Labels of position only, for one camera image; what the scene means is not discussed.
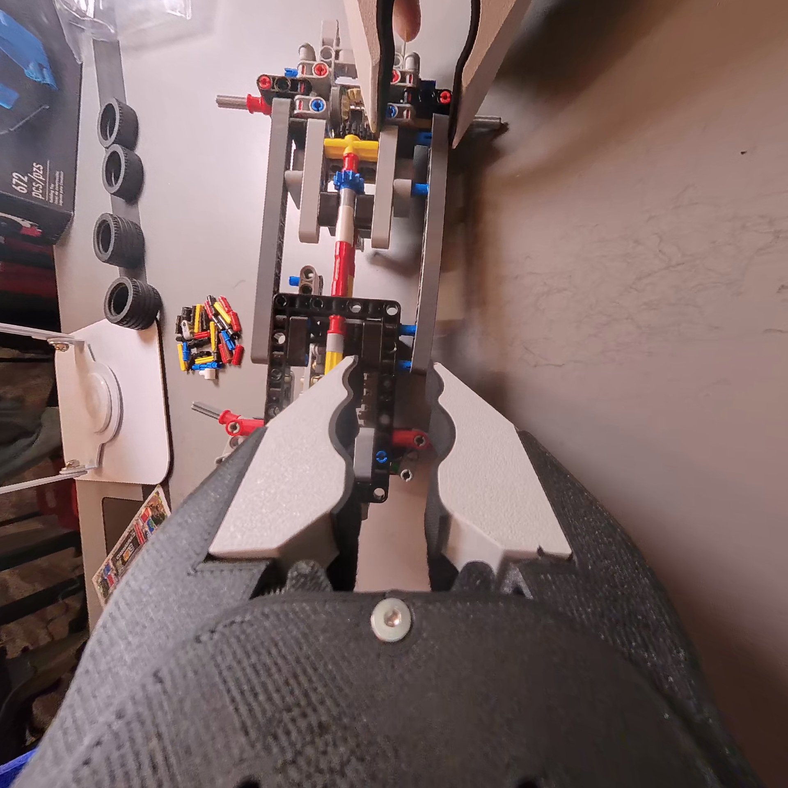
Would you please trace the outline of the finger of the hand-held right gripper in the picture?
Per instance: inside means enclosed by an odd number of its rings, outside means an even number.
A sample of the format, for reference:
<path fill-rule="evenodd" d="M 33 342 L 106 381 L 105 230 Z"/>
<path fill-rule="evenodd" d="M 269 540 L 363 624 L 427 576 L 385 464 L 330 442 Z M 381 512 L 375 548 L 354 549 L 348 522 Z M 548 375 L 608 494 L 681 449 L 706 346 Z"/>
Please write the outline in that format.
<path fill-rule="evenodd" d="M 452 86 L 451 146 L 456 148 L 474 120 L 531 1 L 472 1 L 467 41 Z"/>
<path fill-rule="evenodd" d="M 351 49 L 370 128 L 382 129 L 389 102 L 395 42 L 393 1 L 345 1 Z"/>

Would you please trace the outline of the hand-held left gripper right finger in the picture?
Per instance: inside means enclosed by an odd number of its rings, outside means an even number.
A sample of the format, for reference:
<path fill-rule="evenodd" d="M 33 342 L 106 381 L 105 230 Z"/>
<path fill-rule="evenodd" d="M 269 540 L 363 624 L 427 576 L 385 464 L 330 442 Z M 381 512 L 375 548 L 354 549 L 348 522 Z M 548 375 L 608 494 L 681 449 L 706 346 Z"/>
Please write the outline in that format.
<path fill-rule="evenodd" d="M 426 394 L 436 452 L 426 508 L 431 575 L 481 563 L 499 577 L 519 560 L 569 558 L 515 426 L 439 362 L 428 372 Z"/>

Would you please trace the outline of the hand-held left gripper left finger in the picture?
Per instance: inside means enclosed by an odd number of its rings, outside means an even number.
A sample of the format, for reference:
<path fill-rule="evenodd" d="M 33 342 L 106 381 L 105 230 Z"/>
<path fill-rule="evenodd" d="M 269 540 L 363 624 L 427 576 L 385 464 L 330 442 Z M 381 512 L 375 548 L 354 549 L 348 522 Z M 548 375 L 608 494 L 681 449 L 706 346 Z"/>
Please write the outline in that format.
<path fill-rule="evenodd" d="M 348 356 L 269 423 L 213 538 L 215 559 L 330 564 L 339 554 L 331 515 L 354 480 L 337 420 L 351 401 L 358 358 Z"/>

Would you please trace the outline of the lego car chassis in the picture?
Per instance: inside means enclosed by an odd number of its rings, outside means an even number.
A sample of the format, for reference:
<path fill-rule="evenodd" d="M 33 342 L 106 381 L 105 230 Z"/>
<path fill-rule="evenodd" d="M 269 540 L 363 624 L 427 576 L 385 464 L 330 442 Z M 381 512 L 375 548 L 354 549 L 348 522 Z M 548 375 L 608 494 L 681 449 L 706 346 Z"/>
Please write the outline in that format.
<path fill-rule="evenodd" d="M 332 368 L 356 356 L 355 490 L 362 508 L 386 501 L 389 479 L 428 447 L 424 430 L 395 426 L 397 381 L 425 374 L 438 318 L 440 259 L 451 146 L 452 86 L 420 75 L 419 54 L 395 47 L 385 123 L 372 131 L 352 50 L 337 21 L 295 68 L 261 73 L 258 94 L 218 95 L 219 106 L 271 120 L 251 359 L 267 365 L 263 414 L 245 418 L 202 403 L 229 436 L 229 454 L 268 426 Z M 389 248 L 394 217 L 421 211 L 415 317 L 396 297 L 353 292 L 368 241 Z"/>

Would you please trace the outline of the pile of small lego pins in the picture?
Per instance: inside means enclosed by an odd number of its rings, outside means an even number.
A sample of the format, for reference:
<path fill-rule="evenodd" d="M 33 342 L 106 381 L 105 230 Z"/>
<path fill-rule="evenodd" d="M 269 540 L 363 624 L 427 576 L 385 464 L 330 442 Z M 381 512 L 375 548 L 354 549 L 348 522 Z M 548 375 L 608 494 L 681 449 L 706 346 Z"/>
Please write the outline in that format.
<path fill-rule="evenodd" d="M 216 380 L 222 369 L 240 367 L 243 328 L 238 313 L 223 295 L 208 295 L 183 307 L 176 316 L 176 357 L 184 373 Z"/>

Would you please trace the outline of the black lego set box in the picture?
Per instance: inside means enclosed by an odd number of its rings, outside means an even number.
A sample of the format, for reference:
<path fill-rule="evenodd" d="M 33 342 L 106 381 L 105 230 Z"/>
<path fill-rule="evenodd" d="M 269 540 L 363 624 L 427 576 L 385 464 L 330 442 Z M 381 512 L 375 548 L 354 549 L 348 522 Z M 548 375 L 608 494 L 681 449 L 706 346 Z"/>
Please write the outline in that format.
<path fill-rule="evenodd" d="M 73 218 L 81 64 L 51 1 L 1 2 L 2 234 L 56 243 Z"/>

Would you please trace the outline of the person's right hand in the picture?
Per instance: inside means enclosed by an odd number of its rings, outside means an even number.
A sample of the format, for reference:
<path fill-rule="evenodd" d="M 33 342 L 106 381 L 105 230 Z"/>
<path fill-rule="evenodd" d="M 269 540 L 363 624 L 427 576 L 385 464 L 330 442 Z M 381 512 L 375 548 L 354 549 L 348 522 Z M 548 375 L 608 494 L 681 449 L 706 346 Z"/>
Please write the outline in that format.
<path fill-rule="evenodd" d="M 405 43 L 416 38 L 421 27 L 418 0 L 396 0 L 392 6 L 392 30 Z"/>

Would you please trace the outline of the white stand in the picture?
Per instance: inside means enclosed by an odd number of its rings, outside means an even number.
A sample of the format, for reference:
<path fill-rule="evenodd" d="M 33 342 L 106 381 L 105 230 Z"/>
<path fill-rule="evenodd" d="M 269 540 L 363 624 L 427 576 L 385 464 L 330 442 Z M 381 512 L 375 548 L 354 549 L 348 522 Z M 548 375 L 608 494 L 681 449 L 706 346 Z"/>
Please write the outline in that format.
<path fill-rule="evenodd" d="M 165 479 L 171 447 L 156 325 L 136 331 L 101 320 L 71 334 L 5 323 L 1 329 L 57 349 L 66 460 L 58 475 L 4 486 L 2 494 L 80 476 L 139 485 Z"/>

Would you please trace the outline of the colourful sticker sheet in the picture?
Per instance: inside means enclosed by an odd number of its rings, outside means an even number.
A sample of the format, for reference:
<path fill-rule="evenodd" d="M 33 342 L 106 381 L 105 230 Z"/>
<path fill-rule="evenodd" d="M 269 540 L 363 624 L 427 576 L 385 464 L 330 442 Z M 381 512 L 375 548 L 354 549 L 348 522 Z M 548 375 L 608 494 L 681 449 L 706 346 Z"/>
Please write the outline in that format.
<path fill-rule="evenodd" d="M 105 608 L 119 581 L 170 513 L 162 486 L 155 486 L 93 576 L 101 608 Z"/>

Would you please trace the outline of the black rubber tire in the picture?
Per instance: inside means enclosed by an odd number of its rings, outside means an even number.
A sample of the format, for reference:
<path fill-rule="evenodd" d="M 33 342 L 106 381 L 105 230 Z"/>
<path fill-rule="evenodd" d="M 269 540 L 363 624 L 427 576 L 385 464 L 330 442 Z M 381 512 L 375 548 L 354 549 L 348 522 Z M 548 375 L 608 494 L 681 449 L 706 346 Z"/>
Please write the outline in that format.
<path fill-rule="evenodd" d="M 130 330 L 145 330 L 153 325 L 162 309 L 158 290 L 144 281 L 119 277 L 105 293 L 105 319 Z"/>
<path fill-rule="evenodd" d="M 120 144 L 105 149 L 103 186 L 114 198 L 135 204 L 143 189 L 144 171 L 140 156 Z"/>
<path fill-rule="evenodd" d="M 119 145 L 130 151 L 136 149 L 139 120 L 133 108 L 117 98 L 104 103 L 97 119 L 99 142 L 105 149 Z"/>
<path fill-rule="evenodd" d="M 144 265 L 145 242 L 142 228 L 132 220 L 102 213 L 93 230 L 93 248 L 99 261 L 118 268 L 137 269 Z"/>

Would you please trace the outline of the clear plastic bag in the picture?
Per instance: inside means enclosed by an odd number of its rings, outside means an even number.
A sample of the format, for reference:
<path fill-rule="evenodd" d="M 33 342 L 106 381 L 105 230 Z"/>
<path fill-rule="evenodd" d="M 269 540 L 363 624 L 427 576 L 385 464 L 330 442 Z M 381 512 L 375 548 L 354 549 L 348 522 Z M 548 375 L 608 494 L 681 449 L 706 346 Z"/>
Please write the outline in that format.
<path fill-rule="evenodd" d="M 54 1 L 54 9 L 79 64 L 93 41 L 118 43 L 192 18 L 191 1 Z"/>

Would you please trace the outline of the dark grey strip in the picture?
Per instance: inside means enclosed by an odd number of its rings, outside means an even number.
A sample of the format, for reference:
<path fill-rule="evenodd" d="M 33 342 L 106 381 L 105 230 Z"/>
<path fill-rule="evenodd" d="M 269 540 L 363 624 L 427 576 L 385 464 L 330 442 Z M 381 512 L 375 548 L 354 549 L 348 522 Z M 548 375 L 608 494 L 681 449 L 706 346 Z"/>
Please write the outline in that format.
<path fill-rule="evenodd" d="M 99 112 L 102 109 L 104 103 L 108 102 L 112 98 L 120 99 L 121 101 L 130 105 L 126 97 L 126 91 L 124 87 L 124 74 L 122 67 L 120 44 L 94 41 L 92 48 L 93 48 L 94 66 L 95 66 L 95 73 L 96 73 L 96 80 L 98 87 Z M 103 163 L 101 166 L 101 178 L 103 183 Z M 136 222 L 141 227 L 140 210 L 138 205 L 139 200 L 135 204 L 129 204 L 127 202 L 124 202 L 122 199 L 114 198 L 110 194 L 108 195 L 110 197 L 110 203 L 111 203 L 111 208 L 109 213 L 113 213 L 119 217 L 132 220 L 133 222 Z M 141 266 L 140 268 L 127 269 L 127 268 L 117 267 L 117 269 L 120 271 L 122 275 L 126 277 L 135 278 L 141 281 L 146 281 L 147 279 L 146 271 L 145 271 L 145 256 L 144 256 L 144 265 Z"/>

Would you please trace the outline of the blue plastic bin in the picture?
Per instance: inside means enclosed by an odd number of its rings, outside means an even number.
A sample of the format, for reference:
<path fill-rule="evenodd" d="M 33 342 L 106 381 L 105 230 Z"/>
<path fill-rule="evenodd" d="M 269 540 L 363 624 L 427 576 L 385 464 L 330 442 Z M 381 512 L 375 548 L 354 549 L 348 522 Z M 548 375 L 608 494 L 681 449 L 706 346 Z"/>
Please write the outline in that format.
<path fill-rule="evenodd" d="M 1 787 L 10 787 L 34 754 L 41 737 L 26 742 L 2 738 Z"/>

